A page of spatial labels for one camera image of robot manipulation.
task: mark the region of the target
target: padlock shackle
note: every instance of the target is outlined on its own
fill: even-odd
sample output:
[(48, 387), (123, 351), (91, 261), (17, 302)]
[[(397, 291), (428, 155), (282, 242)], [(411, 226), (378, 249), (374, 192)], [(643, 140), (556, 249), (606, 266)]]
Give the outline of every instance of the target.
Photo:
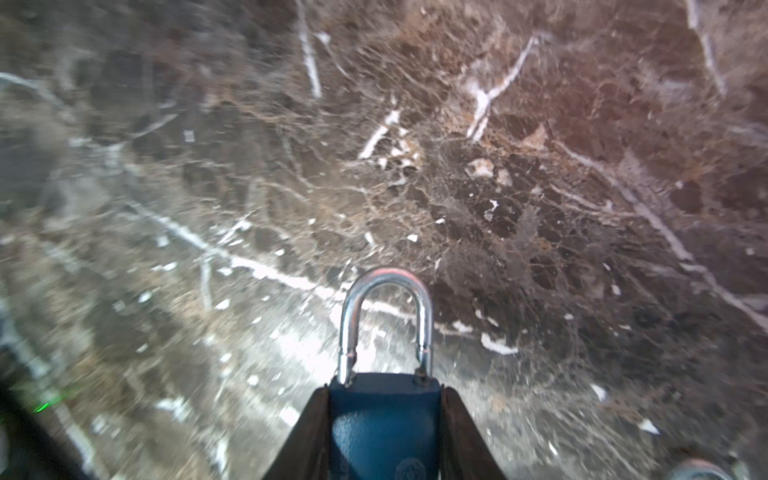
[(402, 268), (381, 266), (361, 276), (349, 289), (341, 313), (341, 352), (336, 379), (341, 385), (349, 385), (353, 379), (352, 367), (357, 360), (357, 333), (360, 324), (362, 302), (368, 293), (379, 285), (398, 285), (416, 301), (416, 359), (419, 373), (432, 376), (432, 298), (427, 286), (413, 273)]

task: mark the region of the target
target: marble texture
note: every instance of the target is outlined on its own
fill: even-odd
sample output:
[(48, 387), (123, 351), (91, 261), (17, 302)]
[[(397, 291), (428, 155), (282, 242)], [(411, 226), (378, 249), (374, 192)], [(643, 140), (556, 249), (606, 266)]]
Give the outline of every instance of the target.
[[(766, 22), (6, 2), (3, 378), (64, 397), (39, 418), (95, 478), (259, 478), (333, 375), (346, 289), (396, 264), (509, 478), (768, 475)], [(358, 369), (410, 370), (411, 300), (364, 308)]]

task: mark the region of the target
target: white speck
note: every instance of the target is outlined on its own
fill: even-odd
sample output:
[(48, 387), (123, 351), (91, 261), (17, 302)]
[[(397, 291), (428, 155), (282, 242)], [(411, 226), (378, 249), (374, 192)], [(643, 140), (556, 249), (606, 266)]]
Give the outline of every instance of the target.
[(184, 400), (184, 397), (162, 399), (154, 404), (154, 408), (172, 412), (174, 414), (174, 420), (177, 422), (183, 422), (192, 413), (192, 409), (187, 404), (187, 401)]
[(594, 383), (589, 384), (590, 387), (592, 387), (592, 391), (595, 395), (598, 396), (598, 400), (603, 402), (606, 398), (608, 398), (608, 392), (605, 391), (605, 389), (599, 385), (595, 385)]
[(475, 330), (474, 328), (472, 328), (472, 326), (465, 325), (464, 323), (461, 323), (458, 320), (456, 320), (451, 325), (453, 325), (453, 328), (455, 328), (456, 331), (459, 333), (472, 333), (472, 331)]
[(494, 342), (487, 333), (480, 335), (480, 343), (492, 352), (496, 352), (500, 355), (514, 355), (520, 351), (518, 347), (508, 347), (503, 342)]
[(384, 119), (384, 125), (394, 125), (400, 122), (400, 110), (392, 110)]
[(214, 458), (221, 478), (229, 477), (227, 472), (227, 448), (229, 447), (229, 444), (230, 442), (226, 437), (219, 439), (216, 443), (216, 455)]
[(637, 424), (637, 427), (639, 427), (640, 430), (644, 432), (652, 433), (654, 435), (661, 435), (659, 429), (657, 429), (656, 425), (654, 425), (649, 419), (643, 419), (642, 422)]
[(286, 407), (280, 411), (280, 419), (283, 420), (286, 425), (292, 427), (299, 421), (299, 413), (293, 407)]
[(320, 40), (320, 41), (323, 43), (323, 45), (325, 45), (326, 47), (327, 47), (327, 46), (328, 46), (328, 44), (330, 44), (330, 42), (331, 42), (331, 36), (330, 36), (330, 35), (328, 35), (327, 33), (325, 33), (324, 31), (322, 31), (322, 32), (320, 32), (320, 33), (316, 33), (316, 34), (315, 34), (315, 36), (316, 36), (316, 37), (317, 37), (317, 39), (318, 39), (318, 40)]
[(470, 178), (493, 178), (493, 162), (487, 158), (477, 158), (469, 162), (464, 171)]
[(328, 313), (328, 318), (330, 319), (333, 326), (335, 326), (337, 329), (341, 328), (341, 313), (342, 307), (338, 303), (332, 306), (331, 311)]
[(504, 187), (512, 187), (512, 178), (509, 176), (509, 172), (505, 168), (499, 168), (496, 174), (496, 183)]
[(98, 415), (96, 415), (96, 418), (93, 419), (93, 422), (91, 422), (91, 430), (93, 431), (94, 434), (101, 435), (101, 433), (103, 433), (106, 428), (107, 428), (107, 421), (104, 420), (104, 416), (101, 413), (99, 413)]

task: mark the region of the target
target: padlock body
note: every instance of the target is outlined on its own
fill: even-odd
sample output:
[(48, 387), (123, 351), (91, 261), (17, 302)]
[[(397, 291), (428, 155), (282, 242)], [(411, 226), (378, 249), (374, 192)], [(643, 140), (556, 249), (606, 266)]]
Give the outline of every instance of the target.
[(414, 375), (358, 373), (330, 384), (333, 480), (435, 480), (440, 384)]

